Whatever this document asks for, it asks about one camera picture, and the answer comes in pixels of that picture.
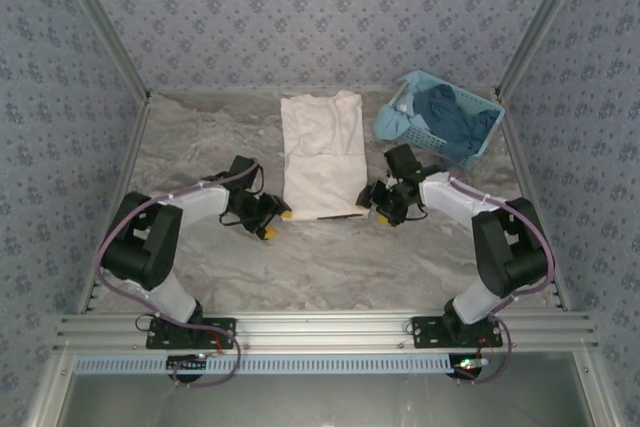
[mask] wall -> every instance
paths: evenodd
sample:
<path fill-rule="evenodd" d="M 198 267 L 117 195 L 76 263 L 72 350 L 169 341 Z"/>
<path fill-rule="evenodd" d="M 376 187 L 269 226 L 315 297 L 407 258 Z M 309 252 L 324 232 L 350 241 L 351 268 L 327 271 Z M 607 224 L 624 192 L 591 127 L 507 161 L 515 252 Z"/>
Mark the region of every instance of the wall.
<path fill-rule="evenodd" d="M 575 307 L 640 425 L 640 2 L 567 0 L 509 102 Z"/>
<path fill-rule="evenodd" d="M 152 89 L 495 85 L 540 0 L 101 0 Z"/>
<path fill-rule="evenodd" d="M 0 0 L 0 425 L 72 312 L 138 108 L 75 0 Z"/>

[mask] enclosure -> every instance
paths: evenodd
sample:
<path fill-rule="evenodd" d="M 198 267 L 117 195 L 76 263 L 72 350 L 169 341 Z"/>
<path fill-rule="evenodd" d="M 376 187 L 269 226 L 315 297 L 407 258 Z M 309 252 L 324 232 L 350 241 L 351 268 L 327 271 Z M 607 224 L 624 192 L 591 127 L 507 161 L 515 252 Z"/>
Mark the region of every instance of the enclosure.
<path fill-rule="evenodd" d="M 637 0 L 2 4 L 2 425 L 640 423 Z M 529 199 L 553 250 L 554 282 L 500 313 L 511 347 L 491 346 L 486 370 L 505 374 L 458 386 L 444 374 L 470 349 L 421 349 L 408 330 L 478 276 L 474 235 L 440 210 L 397 227 L 276 216 L 268 241 L 215 216 L 180 231 L 173 273 L 235 319 L 245 363 L 224 386 L 176 388 L 176 352 L 148 349 L 144 309 L 95 277 L 124 195 L 240 155 L 282 196 L 281 99 L 339 91 L 362 101 L 367 181 L 384 178 L 402 139 L 376 138 L 376 117 L 416 69 L 505 109 L 461 179 Z"/>

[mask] aluminum frame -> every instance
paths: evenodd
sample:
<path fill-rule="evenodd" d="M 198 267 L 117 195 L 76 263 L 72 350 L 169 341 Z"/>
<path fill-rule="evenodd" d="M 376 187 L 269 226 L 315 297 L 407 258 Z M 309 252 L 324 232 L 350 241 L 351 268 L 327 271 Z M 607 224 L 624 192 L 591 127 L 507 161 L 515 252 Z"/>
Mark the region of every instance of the aluminum frame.
<path fill-rule="evenodd" d="M 118 178 L 118 183 L 116 184 L 116 189 L 113 193 L 113 197 L 111 199 L 111 203 L 109 204 L 109 210 L 107 211 L 107 216 L 104 225 L 102 226 L 101 234 L 104 238 L 107 235 L 107 230 L 109 225 L 111 225 L 111 219 L 116 215 L 116 211 L 120 206 L 120 202 L 122 198 L 127 193 L 129 182 L 131 180 L 131 175 L 133 174 L 133 168 L 136 165 L 136 158 L 138 156 L 138 150 L 140 149 L 140 144 L 142 143 L 142 137 L 144 136 L 144 130 L 147 126 L 147 120 L 149 119 L 149 102 L 148 100 L 144 102 L 142 107 L 140 108 L 140 112 L 136 117 L 136 123 L 133 128 L 133 132 L 131 138 L 129 139 L 129 144 L 127 145 L 127 154 L 122 163 L 122 167 L 120 168 L 120 177 Z M 87 274 L 87 278 L 84 282 L 84 287 L 82 289 L 82 294 L 80 295 L 80 300 L 76 307 L 76 311 L 84 314 L 87 312 L 87 308 L 91 299 L 93 297 L 93 291 L 96 287 L 95 283 L 95 272 L 93 269 L 89 269 L 89 273 Z"/>
<path fill-rule="evenodd" d="M 99 0 L 78 0 L 78 2 L 109 52 L 116 68 L 122 74 L 131 94 L 138 102 L 143 103 L 146 99 L 147 89 L 104 7 Z"/>
<path fill-rule="evenodd" d="M 503 105 L 503 102 L 497 98 L 497 95 L 494 95 L 494 101 Z M 542 232 L 547 235 L 549 230 L 547 228 L 545 217 L 542 214 L 540 200 L 538 199 L 538 194 L 536 193 L 536 189 L 533 185 L 533 179 L 531 179 L 531 175 L 529 174 L 522 146 L 518 140 L 518 131 L 515 123 L 513 122 L 513 116 L 511 115 L 508 106 L 503 105 L 503 107 L 505 108 L 505 115 L 502 120 L 502 133 L 507 144 L 507 149 L 509 150 L 509 155 L 511 156 L 513 168 L 516 172 L 516 178 L 520 184 L 520 190 L 522 195 L 531 201 L 536 212 L 538 212 L 538 219 L 542 226 Z M 558 266 L 557 263 L 553 283 L 556 286 L 557 295 L 560 298 L 560 305 L 564 310 L 571 310 L 571 298 L 569 297 L 569 291 L 562 276 L 562 266 Z"/>
<path fill-rule="evenodd" d="M 26 427 L 53 427 L 58 425 L 67 391 L 73 378 L 76 356 L 65 352 L 54 353 L 45 364 L 31 403 Z"/>
<path fill-rule="evenodd" d="M 613 392 L 602 353 L 578 351 L 573 357 L 595 425 L 624 426 L 622 409 Z"/>
<path fill-rule="evenodd" d="M 406 329 L 414 316 L 438 316 L 440 311 L 342 311 L 216 313 L 238 320 L 237 338 L 252 354 L 381 354 L 399 352 L 456 353 L 475 349 L 415 349 Z M 560 309 L 508 309 L 505 321 L 517 352 L 574 352 L 598 347 L 591 318 Z M 68 315 L 61 320 L 54 351 L 72 354 L 149 353 L 146 333 L 136 329 L 135 314 Z M 141 318 L 145 328 L 148 318 Z M 173 354 L 202 349 L 175 350 Z M 506 347 L 495 349 L 506 351 Z"/>
<path fill-rule="evenodd" d="M 500 100 L 508 101 L 513 94 L 564 2 L 565 0 L 541 0 L 538 4 L 520 44 L 511 56 L 502 78 L 498 82 Z"/>

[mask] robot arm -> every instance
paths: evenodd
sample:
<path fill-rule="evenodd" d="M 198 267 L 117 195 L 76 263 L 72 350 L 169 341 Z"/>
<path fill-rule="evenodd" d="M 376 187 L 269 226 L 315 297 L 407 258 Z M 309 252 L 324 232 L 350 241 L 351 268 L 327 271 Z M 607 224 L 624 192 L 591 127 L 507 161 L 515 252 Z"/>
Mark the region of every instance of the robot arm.
<path fill-rule="evenodd" d="M 406 144 L 386 152 L 385 158 L 392 181 L 367 186 L 358 199 L 359 205 L 375 204 L 379 218 L 397 226 L 406 220 L 409 206 L 417 204 L 439 210 L 473 232 L 478 278 L 446 304 L 442 317 L 450 340 L 468 340 L 466 326 L 485 321 L 506 297 L 537 283 L 547 272 L 547 259 L 535 235 L 519 219 L 487 199 L 507 204 L 540 229 L 535 209 L 524 198 L 505 201 L 490 197 L 452 181 L 437 166 L 423 167 Z M 461 192 L 452 182 L 471 195 Z"/>
<path fill-rule="evenodd" d="M 201 181 L 215 181 L 247 170 L 254 161 L 236 157 L 228 172 Z M 200 304 L 189 295 L 172 272 L 176 245 L 181 228 L 210 216 L 232 213 L 239 223 L 261 240 L 276 235 L 269 223 L 289 208 L 277 196 L 256 194 L 247 189 L 253 185 L 258 170 L 241 179 L 196 190 L 181 197 L 152 205 L 135 217 L 111 243 L 102 267 L 121 280 L 132 284 L 144 297 L 163 312 L 180 322 L 195 323 L 201 315 Z M 127 194 L 111 223 L 111 232 L 129 212 L 150 197 Z"/>

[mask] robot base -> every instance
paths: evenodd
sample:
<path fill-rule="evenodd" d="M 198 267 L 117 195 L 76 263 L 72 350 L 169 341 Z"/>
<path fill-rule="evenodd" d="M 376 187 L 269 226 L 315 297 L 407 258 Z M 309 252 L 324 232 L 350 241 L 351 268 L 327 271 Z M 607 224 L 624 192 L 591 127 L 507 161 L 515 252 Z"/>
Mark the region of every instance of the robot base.
<path fill-rule="evenodd" d="M 234 336 L 236 334 L 236 319 L 233 318 L 201 318 L 193 323 L 219 327 Z M 224 335 L 178 327 L 157 317 L 149 324 L 146 347 L 150 350 L 231 350 L 234 348 L 231 339 Z"/>
<path fill-rule="evenodd" d="M 480 349 L 502 347 L 502 335 L 497 322 L 483 319 L 464 325 L 453 338 L 444 317 L 413 317 L 411 319 L 413 345 L 416 349 L 442 349 L 450 347 Z"/>

